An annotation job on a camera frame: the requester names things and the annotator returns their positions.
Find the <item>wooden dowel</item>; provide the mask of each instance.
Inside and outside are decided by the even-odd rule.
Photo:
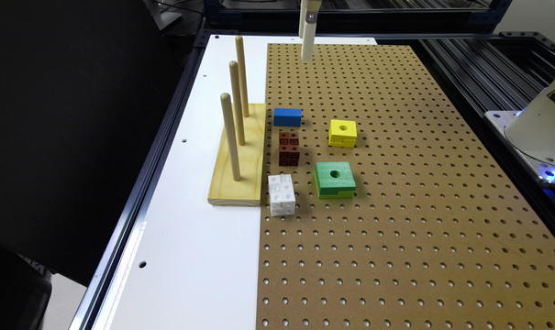
[[[230,166],[232,167],[232,179],[240,180],[239,148],[237,138],[234,133],[234,119],[232,115],[232,103],[228,93],[220,95],[222,104],[222,114],[224,115],[224,128],[226,129],[226,140],[228,142],[228,155],[230,156]]]
[[[230,61],[230,80],[232,81],[232,96],[234,97],[234,120],[237,129],[237,141],[244,146],[244,122],[242,119],[242,102],[240,101],[239,65]]]
[[[242,99],[242,115],[249,117],[249,92],[247,91],[247,68],[244,62],[244,41],[237,36],[237,60],[239,61],[240,96]]]

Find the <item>white lego brick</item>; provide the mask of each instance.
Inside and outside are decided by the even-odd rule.
[[[271,216],[295,213],[295,192],[291,174],[269,176]]]

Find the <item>yellow cube with hole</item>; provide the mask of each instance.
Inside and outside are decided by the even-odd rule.
[[[354,148],[357,143],[357,123],[352,120],[330,120],[328,145],[332,147]]]

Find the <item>white table surface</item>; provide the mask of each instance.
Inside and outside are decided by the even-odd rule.
[[[265,102],[267,45],[300,41],[244,37],[250,103]],[[207,203],[223,126],[220,95],[231,94],[228,63],[236,58],[234,36],[210,38],[148,211],[132,231],[94,328],[255,328],[261,209]]]

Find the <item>green block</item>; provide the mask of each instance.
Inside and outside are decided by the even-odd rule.
[[[347,161],[317,162],[314,177],[320,198],[350,198],[357,189],[350,164]],[[351,192],[352,194],[341,195],[341,192]]]
[[[319,199],[333,199],[333,198],[352,198],[354,197],[354,191],[340,191],[337,194],[317,194]]]

